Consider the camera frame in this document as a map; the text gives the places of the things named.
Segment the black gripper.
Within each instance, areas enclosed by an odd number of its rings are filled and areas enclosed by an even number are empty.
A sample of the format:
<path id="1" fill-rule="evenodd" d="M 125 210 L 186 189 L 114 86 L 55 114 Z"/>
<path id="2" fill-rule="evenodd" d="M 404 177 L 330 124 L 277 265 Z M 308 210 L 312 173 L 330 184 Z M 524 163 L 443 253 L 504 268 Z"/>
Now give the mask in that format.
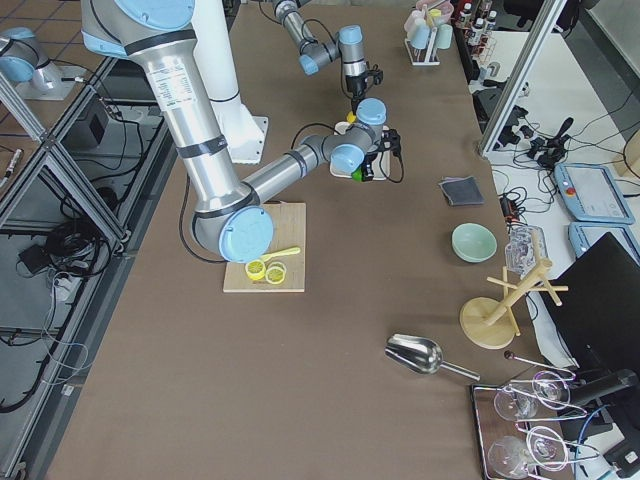
<path id="1" fill-rule="evenodd" d="M 365 73 L 351 76 L 345 76 L 346 90 L 350 96 L 351 112 L 356 113 L 359 105 L 359 99 L 363 99 L 366 96 L 367 91 L 367 75 Z"/>
<path id="2" fill-rule="evenodd" d="M 378 150 L 368 152 L 365 154 L 364 160 L 361 164 L 361 181 L 368 182 L 375 178 L 373 170 L 373 162 L 378 158 L 380 152 Z"/>

